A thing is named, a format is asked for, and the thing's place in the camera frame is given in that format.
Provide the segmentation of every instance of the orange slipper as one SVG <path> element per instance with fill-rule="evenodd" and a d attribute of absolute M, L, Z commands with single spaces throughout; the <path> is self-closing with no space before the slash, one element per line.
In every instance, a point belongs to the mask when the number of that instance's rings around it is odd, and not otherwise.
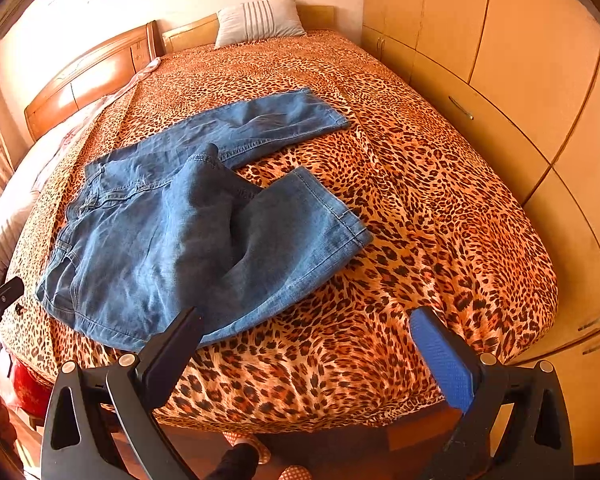
<path fill-rule="evenodd" d="M 278 480 L 312 480 L 311 473 L 309 470 L 302 467 L 301 465 L 293 465 L 287 467 L 282 475 L 279 476 Z"/>
<path fill-rule="evenodd" d="M 261 443 L 261 441 L 259 441 L 257 437 L 251 433 L 222 432 L 222 434 L 232 447 L 236 444 L 249 444 L 257 449 L 260 457 L 258 464 L 266 464 L 269 460 L 271 460 L 271 452 L 269 449 L 267 449 L 267 446 Z"/>

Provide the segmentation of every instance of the silver bolt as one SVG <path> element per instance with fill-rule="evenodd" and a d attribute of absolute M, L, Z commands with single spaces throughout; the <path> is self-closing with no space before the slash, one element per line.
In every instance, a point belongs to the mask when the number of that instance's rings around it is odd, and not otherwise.
<path fill-rule="evenodd" d="M 485 366 L 493 366 L 498 362 L 498 360 L 496 359 L 495 355 L 487 354 L 485 352 L 484 354 L 480 354 L 480 362 Z"/>
<path fill-rule="evenodd" d="M 75 370 L 75 363 L 73 361 L 67 361 L 62 365 L 62 371 L 65 374 L 70 374 Z"/>
<path fill-rule="evenodd" d="M 118 359 L 120 366 L 131 366 L 136 362 L 136 356 L 133 354 L 124 354 L 120 359 Z"/>
<path fill-rule="evenodd" d="M 544 373 L 550 374 L 554 371 L 554 366 L 549 361 L 540 361 L 540 369 Z"/>

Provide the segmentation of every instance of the wooden floor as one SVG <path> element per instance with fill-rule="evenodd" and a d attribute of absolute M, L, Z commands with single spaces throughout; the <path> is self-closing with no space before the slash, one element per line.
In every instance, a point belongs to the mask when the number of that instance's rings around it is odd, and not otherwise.
<path fill-rule="evenodd" d="M 261 435 L 273 458 L 259 466 L 256 480 L 277 480 L 284 468 L 303 465 L 314 480 L 411 480 L 440 449 L 458 420 L 456 410 L 440 404 L 384 428 L 349 426 L 317 433 Z M 200 478 L 213 471 L 229 449 L 219 433 L 163 428 L 180 455 Z M 129 472 L 146 478 L 124 437 L 116 434 Z"/>

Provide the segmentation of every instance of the metal handle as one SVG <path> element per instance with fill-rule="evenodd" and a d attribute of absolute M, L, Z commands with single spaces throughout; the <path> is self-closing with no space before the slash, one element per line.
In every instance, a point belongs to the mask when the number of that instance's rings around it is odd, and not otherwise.
<path fill-rule="evenodd" d="M 600 344 L 599 344 L 599 345 L 596 345 L 596 346 L 592 346 L 591 348 L 587 348 L 587 349 L 586 349 L 586 350 L 585 350 L 585 351 L 582 353 L 582 355 L 591 354 L 591 353 L 593 353 L 593 352 L 595 352 L 595 351 L 597 351 L 597 350 L 600 350 Z"/>
<path fill-rule="evenodd" d="M 583 326 L 579 327 L 578 332 L 582 332 L 583 330 L 586 330 L 587 328 L 589 328 L 590 326 L 594 326 L 595 324 L 600 322 L 600 317 L 597 319 L 594 319 L 591 322 L 588 322 L 586 324 L 584 324 Z"/>
<path fill-rule="evenodd" d="M 461 105 L 458 103 L 458 101 L 456 101 L 455 99 L 453 99 L 451 96 L 449 96 L 449 100 L 455 104 L 458 109 L 465 114 L 467 117 L 469 117 L 472 121 L 474 120 L 474 116 L 472 116 L 469 112 L 467 112 L 464 108 L 461 107 Z"/>

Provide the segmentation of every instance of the wooden headboard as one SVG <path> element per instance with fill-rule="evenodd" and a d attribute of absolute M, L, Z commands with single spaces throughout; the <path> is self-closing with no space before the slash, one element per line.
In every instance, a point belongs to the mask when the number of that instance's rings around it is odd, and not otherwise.
<path fill-rule="evenodd" d="M 103 41 L 64 67 L 24 110 L 38 140 L 79 109 L 122 88 L 164 48 L 156 22 Z"/>
<path fill-rule="evenodd" d="M 304 30 L 334 29 L 335 7 L 320 5 L 298 5 L 298 17 Z M 194 46 L 216 42 L 218 35 L 218 17 L 215 14 L 168 30 L 162 35 L 167 53 L 177 52 Z"/>

